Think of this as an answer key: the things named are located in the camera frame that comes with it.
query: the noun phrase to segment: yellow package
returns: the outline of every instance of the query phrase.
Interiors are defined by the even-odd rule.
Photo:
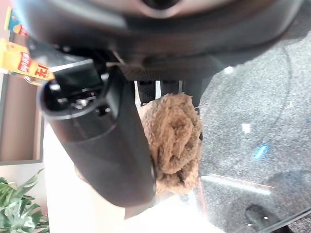
[[[54,79],[49,68],[30,58],[26,47],[5,39],[0,41],[0,68],[40,80]]]

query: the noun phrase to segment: black plastic housing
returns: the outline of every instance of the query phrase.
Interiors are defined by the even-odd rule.
[[[156,184],[148,142],[132,87],[120,70],[110,72],[98,98],[81,110],[51,111],[49,85],[38,94],[40,108],[90,185],[117,206],[151,201]]]

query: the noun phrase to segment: green plant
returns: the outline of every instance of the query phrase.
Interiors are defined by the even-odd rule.
[[[49,233],[49,220],[44,217],[41,207],[33,203],[34,197],[26,193],[37,183],[38,171],[26,183],[17,186],[0,178],[0,233]]]

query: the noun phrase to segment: gray carpet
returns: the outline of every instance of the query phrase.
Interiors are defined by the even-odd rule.
[[[201,211],[228,233],[255,232],[251,204],[288,219],[311,207],[311,3],[265,54],[216,74],[200,104]],[[270,186],[260,193],[222,177]],[[293,223],[295,232],[309,217]]]

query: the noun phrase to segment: brown towel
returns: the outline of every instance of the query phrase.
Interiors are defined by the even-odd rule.
[[[197,184],[202,130],[191,97],[168,94],[138,113],[157,172],[157,194],[188,193]]]

